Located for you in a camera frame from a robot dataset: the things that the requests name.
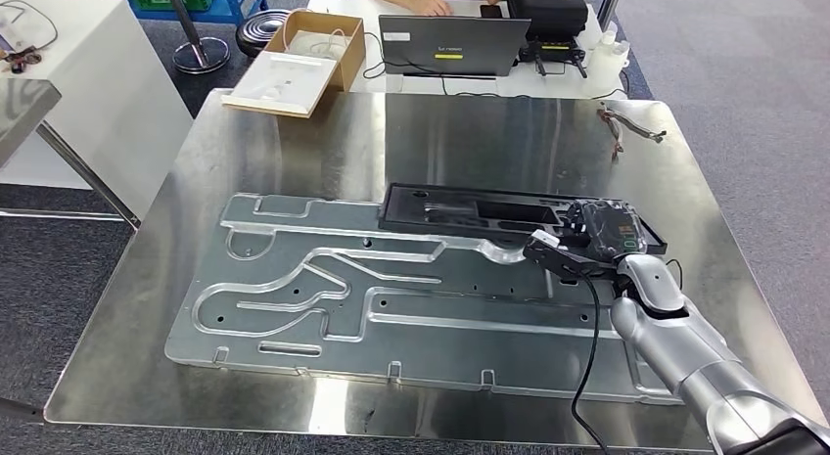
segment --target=black tray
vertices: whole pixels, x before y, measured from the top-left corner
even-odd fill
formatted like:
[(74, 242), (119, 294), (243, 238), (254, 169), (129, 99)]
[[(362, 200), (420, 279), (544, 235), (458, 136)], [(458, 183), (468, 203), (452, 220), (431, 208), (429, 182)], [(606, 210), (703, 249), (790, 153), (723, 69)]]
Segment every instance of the black tray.
[[(486, 238), (516, 247), (542, 229), (560, 238), (564, 246), (583, 247), (583, 240), (566, 225), (565, 213), (576, 201), (597, 199), (391, 183), (378, 227), (400, 233)], [(646, 252), (665, 254), (668, 244), (642, 217), (640, 221)]]

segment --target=metal stand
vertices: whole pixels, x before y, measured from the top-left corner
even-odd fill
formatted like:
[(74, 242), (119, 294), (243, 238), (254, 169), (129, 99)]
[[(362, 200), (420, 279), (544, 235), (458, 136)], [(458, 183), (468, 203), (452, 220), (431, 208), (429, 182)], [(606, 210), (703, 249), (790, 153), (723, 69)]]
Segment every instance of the metal stand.
[(182, 0), (170, 0), (188, 42), (173, 53), (173, 64), (181, 72), (201, 74), (224, 66), (230, 59), (228, 44), (217, 37), (199, 37)]
[(129, 223), (132, 228), (138, 230), (138, 227), (141, 225), (141, 221), (138, 217), (132, 213), (132, 210), (127, 207), (127, 205), (107, 186), (95, 171), (86, 164), (76, 152), (69, 146), (69, 144), (49, 125), (48, 122), (45, 120), (37, 126), (37, 134), (43, 138), (43, 140), (49, 144), (52, 149), (61, 156), (62, 159), (66, 163), (71, 166), (72, 169), (75, 170), (84, 181), (86, 181), (89, 186), (92, 187), (98, 194), (104, 197), (104, 199), (113, 206), (116, 212), (124, 219), (127, 223)]
[(599, 7), (599, 13), (597, 13), (597, 19), (599, 20), (599, 27), (602, 28), (603, 31), (608, 29), (608, 23), (611, 22), (611, 16), (614, 15), (614, 11), (617, 9), (617, 2), (620, 0), (602, 0), (602, 5)]

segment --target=laptop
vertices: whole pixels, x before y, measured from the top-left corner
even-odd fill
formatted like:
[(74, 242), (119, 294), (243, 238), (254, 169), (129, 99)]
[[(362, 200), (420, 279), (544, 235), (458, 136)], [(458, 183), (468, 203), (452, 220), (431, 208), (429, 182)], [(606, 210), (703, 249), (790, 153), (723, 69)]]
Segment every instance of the laptop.
[(387, 73), (506, 76), (530, 20), (379, 16)]

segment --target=black case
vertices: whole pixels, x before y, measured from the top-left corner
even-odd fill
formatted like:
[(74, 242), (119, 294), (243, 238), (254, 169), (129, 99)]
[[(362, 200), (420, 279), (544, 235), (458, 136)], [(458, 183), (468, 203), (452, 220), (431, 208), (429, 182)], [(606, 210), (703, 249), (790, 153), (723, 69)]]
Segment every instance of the black case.
[[(378, 227), (400, 233), (486, 238), (506, 246), (523, 245), (542, 228), (559, 237), (564, 246), (584, 248), (587, 245), (580, 239), (564, 235), (567, 228), (562, 217), (575, 201), (596, 199), (391, 183)], [(665, 254), (666, 242), (642, 217), (640, 223), (646, 252)]]
[(570, 41), (585, 29), (584, 0), (507, 0), (511, 18), (530, 18), (528, 40)]

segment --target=aluminum plate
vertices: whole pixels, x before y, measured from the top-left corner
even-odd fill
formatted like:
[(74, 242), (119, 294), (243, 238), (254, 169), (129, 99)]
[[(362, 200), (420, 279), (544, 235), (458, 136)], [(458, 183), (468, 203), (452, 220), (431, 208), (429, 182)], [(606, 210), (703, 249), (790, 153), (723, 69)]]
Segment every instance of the aluminum plate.
[[(379, 230), (379, 206), (235, 195), (167, 338), (181, 364), (572, 397), (593, 301), (521, 249)], [(679, 404), (603, 305), (588, 399)]]

